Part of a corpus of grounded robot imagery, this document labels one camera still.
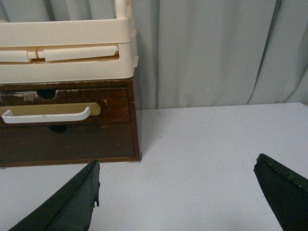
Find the black object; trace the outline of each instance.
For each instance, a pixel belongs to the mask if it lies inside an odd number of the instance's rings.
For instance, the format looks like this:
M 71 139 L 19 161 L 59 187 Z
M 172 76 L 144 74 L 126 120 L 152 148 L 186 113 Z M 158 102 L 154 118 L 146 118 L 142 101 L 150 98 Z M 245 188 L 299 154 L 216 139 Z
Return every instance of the black object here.
M 254 172 L 284 231 L 308 231 L 308 179 L 265 154 Z
M 9 231 L 87 231 L 99 206 L 98 160 L 93 160 Z

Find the white drawer handle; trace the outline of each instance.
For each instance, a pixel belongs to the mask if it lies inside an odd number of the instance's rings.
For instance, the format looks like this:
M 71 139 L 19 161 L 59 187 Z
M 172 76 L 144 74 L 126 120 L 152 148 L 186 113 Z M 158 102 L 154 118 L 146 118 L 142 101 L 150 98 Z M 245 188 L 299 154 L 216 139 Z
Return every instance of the white drawer handle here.
M 45 123 L 45 122 L 64 122 L 64 121 L 80 121 L 89 117 L 91 113 L 90 107 L 86 107 L 83 112 L 71 114 L 51 114 L 51 115 L 16 115 L 11 110 L 7 110 L 2 119 L 7 124 L 22 123 Z

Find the cream plastic basket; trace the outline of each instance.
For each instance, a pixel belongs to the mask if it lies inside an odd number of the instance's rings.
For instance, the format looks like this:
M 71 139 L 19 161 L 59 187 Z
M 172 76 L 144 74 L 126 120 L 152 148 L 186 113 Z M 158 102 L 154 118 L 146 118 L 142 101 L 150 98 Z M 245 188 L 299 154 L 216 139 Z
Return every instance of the cream plastic basket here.
M 0 83 L 129 78 L 138 64 L 129 0 L 116 19 L 0 23 Z

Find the brown wooden cabinet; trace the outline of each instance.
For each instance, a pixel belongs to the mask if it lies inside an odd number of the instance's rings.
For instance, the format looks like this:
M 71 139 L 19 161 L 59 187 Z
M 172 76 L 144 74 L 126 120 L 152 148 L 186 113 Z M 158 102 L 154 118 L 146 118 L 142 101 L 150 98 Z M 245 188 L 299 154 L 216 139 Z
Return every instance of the brown wooden cabinet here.
M 14 106 L 78 103 L 95 103 L 100 109 L 73 122 L 6 124 L 1 118 L 1 167 L 141 159 L 138 69 L 128 79 L 0 84 L 0 93 L 0 112 Z

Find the drawer front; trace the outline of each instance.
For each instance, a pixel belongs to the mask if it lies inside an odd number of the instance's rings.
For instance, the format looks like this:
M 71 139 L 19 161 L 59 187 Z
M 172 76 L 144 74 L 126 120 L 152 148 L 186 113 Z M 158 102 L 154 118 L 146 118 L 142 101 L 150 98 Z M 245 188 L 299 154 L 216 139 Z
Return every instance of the drawer front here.
M 100 112 L 90 115 L 82 121 L 57 122 L 57 125 L 89 124 L 89 123 L 118 123 L 130 122 L 128 92 L 126 87 L 118 88 L 93 88 L 93 89 L 67 89 L 67 90 L 37 90 L 37 91 L 4 91 L 1 92 L 1 107 L 7 109 L 9 106 L 33 106 L 57 104 L 80 104 L 95 103 Z M 31 124 L 6 124 L 0 120 L 0 127 L 16 126 L 39 126 L 40 123 Z
M 130 123 L 0 128 L 0 164 L 134 156 Z

